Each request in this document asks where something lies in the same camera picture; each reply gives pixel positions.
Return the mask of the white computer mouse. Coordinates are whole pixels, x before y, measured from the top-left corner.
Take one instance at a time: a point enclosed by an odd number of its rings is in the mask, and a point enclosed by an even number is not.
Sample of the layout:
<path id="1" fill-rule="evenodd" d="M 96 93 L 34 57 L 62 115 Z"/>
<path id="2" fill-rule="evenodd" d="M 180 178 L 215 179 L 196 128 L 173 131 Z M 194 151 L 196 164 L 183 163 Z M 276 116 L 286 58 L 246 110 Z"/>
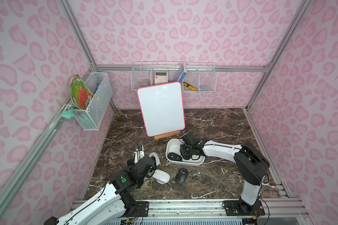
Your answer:
<path id="1" fill-rule="evenodd" d="M 159 156 L 155 152 L 150 153 L 149 157 L 152 158 L 155 161 L 156 166 L 160 165 Z"/>
<path id="2" fill-rule="evenodd" d="M 166 184 L 170 181 L 170 175 L 162 170 L 156 169 L 152 176 L 159 184 Z"/>

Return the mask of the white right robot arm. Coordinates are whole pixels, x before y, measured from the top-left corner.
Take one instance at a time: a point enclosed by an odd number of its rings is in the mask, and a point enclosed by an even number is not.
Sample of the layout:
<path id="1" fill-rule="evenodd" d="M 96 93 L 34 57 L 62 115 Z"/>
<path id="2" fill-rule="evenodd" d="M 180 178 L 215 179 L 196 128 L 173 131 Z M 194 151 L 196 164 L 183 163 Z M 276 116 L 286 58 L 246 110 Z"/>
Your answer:
<path id="1" fill-rule="evenodd" d="M 246 207 L 255 205 L 264 178 L 269 176 L 270 163 L 253 144 L 246 142 L 242 145 L 231 145 L 200 140 L 191 132 L 184 133 L 179 140 L 180 154 L 184 159 L 191 159 L 192 156 L 217 157 L 235 163 L 244 179 L 238 203 Z"/>

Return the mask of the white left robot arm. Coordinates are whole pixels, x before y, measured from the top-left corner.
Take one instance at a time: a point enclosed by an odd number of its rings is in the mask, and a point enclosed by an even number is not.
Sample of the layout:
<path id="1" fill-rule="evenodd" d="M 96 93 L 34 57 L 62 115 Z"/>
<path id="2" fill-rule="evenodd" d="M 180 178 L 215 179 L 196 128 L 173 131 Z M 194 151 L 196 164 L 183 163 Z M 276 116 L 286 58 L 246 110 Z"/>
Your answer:
<path id="1" fill-rule="evenodd" d="M 72 212 L 47 219 L 45 225 L 104 225 L 114 219 L 136 217 L 136 200 L 131 192 L 156 170 L 155 157 L 144 156 L 134 166 L 117 172 L 97 194 Z"/>

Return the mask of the white plastic storage box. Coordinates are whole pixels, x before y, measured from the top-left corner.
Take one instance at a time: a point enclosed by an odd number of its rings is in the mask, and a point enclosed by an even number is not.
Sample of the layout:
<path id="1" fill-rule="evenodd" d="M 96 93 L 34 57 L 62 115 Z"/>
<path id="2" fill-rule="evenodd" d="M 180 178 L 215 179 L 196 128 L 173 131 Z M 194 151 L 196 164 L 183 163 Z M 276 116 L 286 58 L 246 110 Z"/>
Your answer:
<path id="1" fill-rule="evenodd" d="M 181 155 L 181 139 L 171 139 L 167 143 L 166 147 L 166 158 L 170 163 L 178 164 L 182 166 L 200 166 L 204 163 L 204 156 L 189 156 L 188 159 L 185 159 L 184 156 Z"/>

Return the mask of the black computer mouse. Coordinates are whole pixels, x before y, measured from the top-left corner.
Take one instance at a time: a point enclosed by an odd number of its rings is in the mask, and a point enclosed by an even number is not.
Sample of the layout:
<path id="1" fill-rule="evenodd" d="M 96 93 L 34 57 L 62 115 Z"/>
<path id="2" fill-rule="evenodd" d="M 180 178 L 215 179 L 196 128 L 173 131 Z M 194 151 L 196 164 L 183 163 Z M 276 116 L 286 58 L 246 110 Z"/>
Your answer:
<path id="1" fill-rule="evenodd" d="M 175 177 L 175 183 L 178 185 L 183 185 L 188 176 L 188 170 L 185 168 L 180 168 Z"/>

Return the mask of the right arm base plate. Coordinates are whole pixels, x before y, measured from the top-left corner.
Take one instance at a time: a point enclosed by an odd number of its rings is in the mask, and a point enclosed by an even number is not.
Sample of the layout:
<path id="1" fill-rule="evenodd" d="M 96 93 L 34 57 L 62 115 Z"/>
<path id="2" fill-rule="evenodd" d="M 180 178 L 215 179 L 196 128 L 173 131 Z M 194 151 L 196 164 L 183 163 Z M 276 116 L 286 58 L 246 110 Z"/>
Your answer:
<path id="1" fill-rule="evenodd" d="M 222 207 L 225 209 L 227 216 L 264 216 L 266 215 L 264 207 L 260 200 L 254 205 L 249 205 L 243 200 L 227 200 L 223 201 Z"/>

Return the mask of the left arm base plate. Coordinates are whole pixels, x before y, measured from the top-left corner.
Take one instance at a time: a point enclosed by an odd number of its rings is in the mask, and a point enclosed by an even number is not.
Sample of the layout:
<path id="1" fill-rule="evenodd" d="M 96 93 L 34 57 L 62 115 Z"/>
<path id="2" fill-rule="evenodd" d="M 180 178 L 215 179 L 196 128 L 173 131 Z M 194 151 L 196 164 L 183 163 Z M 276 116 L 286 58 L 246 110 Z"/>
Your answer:
<path id="1" fill-rule="evenodd" d="M 138 201 L 135 205 L 126 209 L 123 217 L 136 217 L 137 215 L 140 215 L 141 217 L 148 217 L 148 210 L 149 201 Z"/>

